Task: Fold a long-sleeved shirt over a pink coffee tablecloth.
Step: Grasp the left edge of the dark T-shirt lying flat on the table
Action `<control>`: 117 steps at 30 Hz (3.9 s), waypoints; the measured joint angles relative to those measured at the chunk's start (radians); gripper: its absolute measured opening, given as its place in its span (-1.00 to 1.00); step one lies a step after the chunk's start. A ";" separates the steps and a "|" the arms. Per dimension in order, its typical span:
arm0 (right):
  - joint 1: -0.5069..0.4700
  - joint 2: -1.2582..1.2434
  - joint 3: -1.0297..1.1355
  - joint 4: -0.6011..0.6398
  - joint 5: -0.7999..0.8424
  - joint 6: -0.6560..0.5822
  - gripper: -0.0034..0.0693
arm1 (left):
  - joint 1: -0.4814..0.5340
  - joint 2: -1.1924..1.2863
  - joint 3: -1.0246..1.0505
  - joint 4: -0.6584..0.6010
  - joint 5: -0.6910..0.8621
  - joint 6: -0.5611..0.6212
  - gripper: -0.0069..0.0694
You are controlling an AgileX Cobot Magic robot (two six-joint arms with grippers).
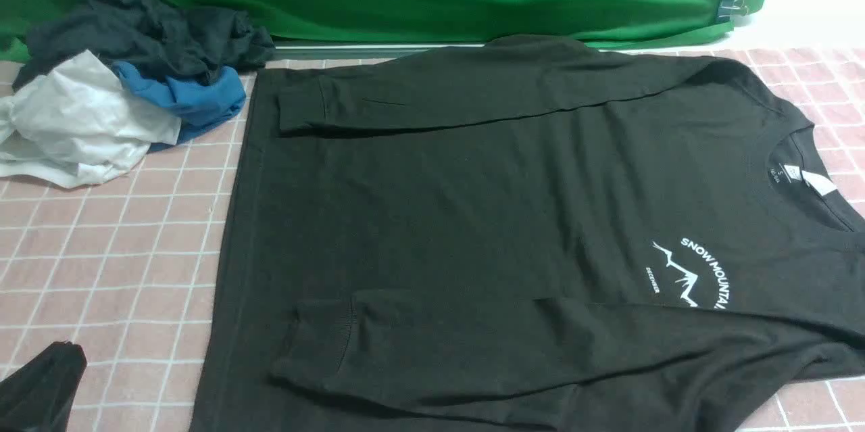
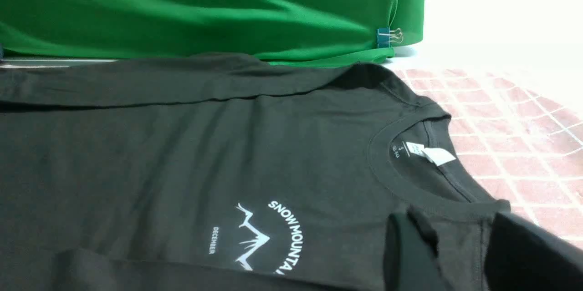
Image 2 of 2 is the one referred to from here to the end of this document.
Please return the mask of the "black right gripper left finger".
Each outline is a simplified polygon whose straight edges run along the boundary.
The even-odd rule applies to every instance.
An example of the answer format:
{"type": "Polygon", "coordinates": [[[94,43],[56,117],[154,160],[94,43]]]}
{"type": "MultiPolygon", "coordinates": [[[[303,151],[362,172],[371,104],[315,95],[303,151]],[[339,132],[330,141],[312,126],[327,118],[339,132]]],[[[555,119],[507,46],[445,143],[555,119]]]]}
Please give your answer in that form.
{"type": "Polygon", "coordinates": [[[388,216],[384,282],[386,291],[449,290],[439,264],[437,232],[413,207],[388,216]]]}

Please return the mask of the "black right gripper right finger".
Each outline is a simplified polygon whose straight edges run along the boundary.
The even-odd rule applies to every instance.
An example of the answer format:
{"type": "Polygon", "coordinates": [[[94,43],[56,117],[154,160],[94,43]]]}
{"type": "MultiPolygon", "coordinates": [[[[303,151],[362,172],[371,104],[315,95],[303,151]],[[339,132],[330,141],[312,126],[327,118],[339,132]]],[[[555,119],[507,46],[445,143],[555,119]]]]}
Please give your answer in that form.
{"type": "Polygon", "coordinates": [[[484,273],[491,291],[581,291],[583,252],[510,212],[495,215],[484,273]]]}

